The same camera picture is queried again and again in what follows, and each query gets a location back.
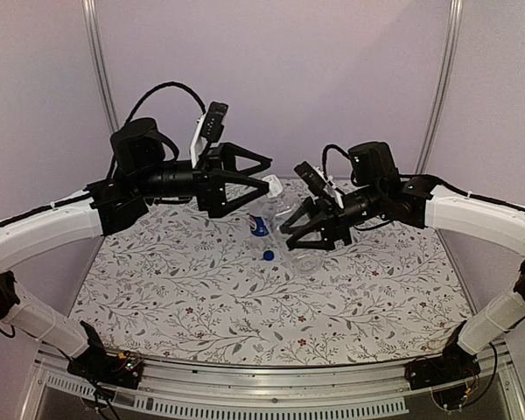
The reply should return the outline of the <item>white bottle cap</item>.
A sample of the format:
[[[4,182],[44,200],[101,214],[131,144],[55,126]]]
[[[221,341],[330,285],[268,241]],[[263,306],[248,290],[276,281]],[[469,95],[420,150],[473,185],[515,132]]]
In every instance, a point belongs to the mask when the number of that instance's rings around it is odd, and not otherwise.
[[[262,180],[268,184],[268,198],[276,198],[284,191],[283,185],[277,175],[269,174],[263,177]]]

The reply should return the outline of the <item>blue bottle cap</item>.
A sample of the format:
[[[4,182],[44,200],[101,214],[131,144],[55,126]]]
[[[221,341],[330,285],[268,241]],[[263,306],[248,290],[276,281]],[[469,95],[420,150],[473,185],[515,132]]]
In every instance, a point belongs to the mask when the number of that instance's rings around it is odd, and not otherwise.
[[[264,261],[273,261],[275,259],[275,254],[271,250],[265,250],[262,254]]]

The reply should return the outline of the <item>blue label plastic bottle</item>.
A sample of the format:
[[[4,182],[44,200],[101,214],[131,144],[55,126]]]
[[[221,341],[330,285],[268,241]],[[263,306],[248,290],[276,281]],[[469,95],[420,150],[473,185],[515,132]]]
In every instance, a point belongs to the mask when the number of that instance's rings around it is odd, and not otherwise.
[[[257,259],[265,259],[265,254],[272,250],[270,233],[263,219],[264,199],[259,198],[248,206],[249,244]]]

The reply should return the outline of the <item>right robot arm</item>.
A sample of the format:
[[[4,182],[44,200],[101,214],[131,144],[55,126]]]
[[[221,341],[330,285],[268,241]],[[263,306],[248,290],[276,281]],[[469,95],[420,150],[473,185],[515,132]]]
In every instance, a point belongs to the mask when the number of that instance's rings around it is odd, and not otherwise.
[[[436,176],[402,175],[385,142],[358,144],[347,157],[356,188],[350,193],[341,193],[324,170],[307,162],[296,166],[312,196],[280,226],[288,249],[349,245],[351,228],[379,216],[387,223],[475,237],[524,259],[515,285],[451,334],[434,369],[441,381],[452,382],[480,350],[525,318],[525,206],[465,192]]]

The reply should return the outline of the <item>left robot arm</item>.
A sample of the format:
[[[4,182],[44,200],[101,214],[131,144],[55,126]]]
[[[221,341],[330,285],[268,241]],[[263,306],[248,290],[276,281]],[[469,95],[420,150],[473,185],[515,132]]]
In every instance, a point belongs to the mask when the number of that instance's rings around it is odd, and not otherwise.
[[[113,363],[94,328],[41,302],[17,283],[12,270],[69,243],[122,232],[153,204],[196,200],[199,210],[218,219],[262,197],[269,185],[256,174],[270,168],[271,158],[221,142],[222,121],[213,111],[199,119],[188,160],[178,158],[178,147],[154,119],[128,122],[110,138],[113,176],[0,220],[0,322],[77,359],[93,379],[106,379]]]

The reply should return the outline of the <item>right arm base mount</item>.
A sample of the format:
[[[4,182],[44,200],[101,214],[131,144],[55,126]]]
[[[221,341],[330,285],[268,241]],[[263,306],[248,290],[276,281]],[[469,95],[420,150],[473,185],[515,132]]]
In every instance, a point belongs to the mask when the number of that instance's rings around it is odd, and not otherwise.
[[[404,366],[404,378],[412,390],[464,380],[479,373],[477,357],[463,350],[455,340],[439,356],[418,357]]]

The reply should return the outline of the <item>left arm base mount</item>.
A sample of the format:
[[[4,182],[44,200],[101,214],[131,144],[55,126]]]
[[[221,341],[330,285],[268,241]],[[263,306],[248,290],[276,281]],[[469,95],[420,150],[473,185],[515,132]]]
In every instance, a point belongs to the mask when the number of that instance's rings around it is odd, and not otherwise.
[[[109,354],[96,330],[84,321],[80,325],[87,334],[88,348],[80,356],[69,358],[67,372],[94,383],[137,389],[144,371],[143,358],[128,350]]]

